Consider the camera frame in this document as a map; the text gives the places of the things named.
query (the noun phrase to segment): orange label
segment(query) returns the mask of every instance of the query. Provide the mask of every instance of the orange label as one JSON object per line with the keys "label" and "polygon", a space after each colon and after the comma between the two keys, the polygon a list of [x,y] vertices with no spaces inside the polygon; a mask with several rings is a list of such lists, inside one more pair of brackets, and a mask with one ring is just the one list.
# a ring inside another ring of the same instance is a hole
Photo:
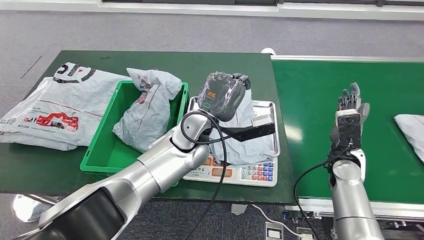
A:
{"label": "orange label", "polygon": [[[222,168],[212,168],[212,176],[221,177],[222,174],[223,174]],[[224,175],[225,178],[231,178],[232,175],[233,175],[232,169],[226,169],[225,170],[225,175]]]}
{"label": "orange label", "polygon": [[208,91],[208,92],[207,92],[207,95],[208,95],[209,97],[212,97],[212,98],[215,98],[215,96],[216,96],[216,94],[215,94],[214,92],[211,92],[211,91]]}
{"label": "orange label", "polygon": [[206,161],[202,164],[203,166],[212,166],[212,162],[214,161],[213,156],[208,156]]}

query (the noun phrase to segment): printed logo on bag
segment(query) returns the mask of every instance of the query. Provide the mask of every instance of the printed logo on bag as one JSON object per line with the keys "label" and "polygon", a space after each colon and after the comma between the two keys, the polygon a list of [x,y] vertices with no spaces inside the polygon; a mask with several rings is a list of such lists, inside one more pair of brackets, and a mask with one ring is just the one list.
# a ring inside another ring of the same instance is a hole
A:
{"label": "printed logo on bag", "polygon": [[50,113],[48,116],[40,115],[35,119],[35,123],[44,127],[56,127],[70,132],[78,130],[78,117],[70,117],[64,112]]}
{"label": "printed logo on bag", "polygon": [[[81,72],[84,71],[84,69],[87,69],[87,70],[89,69],[89,71],[88,71],[87,75],[85,75],[85,76],[83,76],[83,77],[81,77],[79,79],[80,81],[78,81],[76,79],[66,79],[66,77],[72,77],[75,74],[75,72],[77,72],[77,70],[78,70],[79,73],[81,73]],[[68,74],[65,74],[68,70],[69,70],[69,66],[68,65],[63,64],[62,66],[60,66],[60,68],[57,70],[56,73],[57,74],[60,74],[60,75],[63,75],[63,77],[62,78],[59,78],[59,77],[54,76],[53,77],[53,81],[55,81],[55,82],[57,82],[59,84],[80,84],[82,82],[87,81],[96,72],[96,69],[94,69],[94,68],[81,67],[78,64],[75,64],[73,66],[73,68],[68,72]]]}

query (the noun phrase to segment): plastic bag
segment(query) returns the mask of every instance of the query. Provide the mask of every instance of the plastic bag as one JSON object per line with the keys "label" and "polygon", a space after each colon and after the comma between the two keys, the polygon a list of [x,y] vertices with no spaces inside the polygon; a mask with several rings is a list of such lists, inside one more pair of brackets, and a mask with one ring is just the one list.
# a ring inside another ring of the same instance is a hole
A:
{"label": "plastic bag", "polygon": [[[252,103],[252,90],[246,90],[243,100],[235,111],[234,117],[227,122],[219,122],[221,127],[244,128],[252,125],[251,119],[255,117]],[[220,135],[213,129],[209,135],[211,140],[219,139]],[[272,135],[262,136],[247,141],[237,141],[233,138],[225,140],[227,162],[235,166],[268,163],[273,160],[269,146],[272,145]],[[224,161],[224,150],[221,142],[209,145],[212,155],[218,163]]]}
{"label": "plastic bag", "polygon": [[412,145],[416,155],[424,163],[424,116],[399,114],[394,117],[406,140]]}
{"label": "plastic bag", "polygon": [[0,119],[0,143],[19,143],[62,151],[68,151],[77,148],[77,146],[65,142],[25,135],[19,132],[11,132],[12,126],[16,123],[16,117],[28,109],[31,104],[33,104],[37,98],[43,94],[49,82],[52,80],[53,77],[44,78],[36,90],[34,90],[25,100],[21,101],[18,105],[12,108],[12,110],[6,113],[3,118]]}
{"label": "plastic bag", "polygon": [[117,83],[129,79],[68,62],[47,81],[40,95],[15,115],[8,132],[88,146]]}
{"label": "plastic bag", "polygon": [[144,153],[162,137],[170,119],[170,100],[181,90],[181,80],[158,70],[126,69],[141,96],[113,127],[124,143]]}

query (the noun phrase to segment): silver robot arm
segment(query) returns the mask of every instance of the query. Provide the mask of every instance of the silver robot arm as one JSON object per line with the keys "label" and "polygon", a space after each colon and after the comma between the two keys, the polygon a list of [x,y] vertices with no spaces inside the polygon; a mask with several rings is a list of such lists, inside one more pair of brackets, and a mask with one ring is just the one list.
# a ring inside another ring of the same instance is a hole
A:
{"label": "silver robot arm", "polygon": [[361,104],[356,83],[339,98],[336,124],[330,134],[332,159],[328,165],[338,240],[384,240],[364,188],[366,158],[361,147],[362,125],[370,106]]}
{"label": "silver robot arm", "polygon": [[130,166],[83,186],[52,206],[41,216],[38,229],[15,240],[117,239],[150,199],[207,160],[209,147],[199,139],[209,135],[212,125],[240,142],[275,132],[269,116],[268,121],[252,119],[250,127],[218,125],[233,118],[249,88],[244,74],[211,73],[199,95],[200,110],[184,115],[178,126],[153,142]]}
{"label": "silver robot arm", "polygon": [[[197,140],[211,127],[199,114],[190,115],[186,134]],[[187,141],[181,126],[152,143],[149,150],[122,171],[78,189],[43,213],[39,229],[17,240],[114,240],[139,209],[168,190],[209,156],[208,145]]]}

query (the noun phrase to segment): power outlet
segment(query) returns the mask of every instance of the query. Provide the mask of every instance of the power outlet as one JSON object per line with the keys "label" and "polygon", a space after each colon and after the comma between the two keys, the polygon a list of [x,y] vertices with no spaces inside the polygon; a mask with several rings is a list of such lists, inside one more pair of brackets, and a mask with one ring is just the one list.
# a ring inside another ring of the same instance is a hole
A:
{"label": "power outlet", "polygon": [[265,222],[265,240],[283,240],[284,230],[281,224]]}
{"label": "power outlet", "polygon": [[298,240],[315,240],[314,232],[310,228],[306,227],[296,227],[296,232],[300,236],[297,237]]}

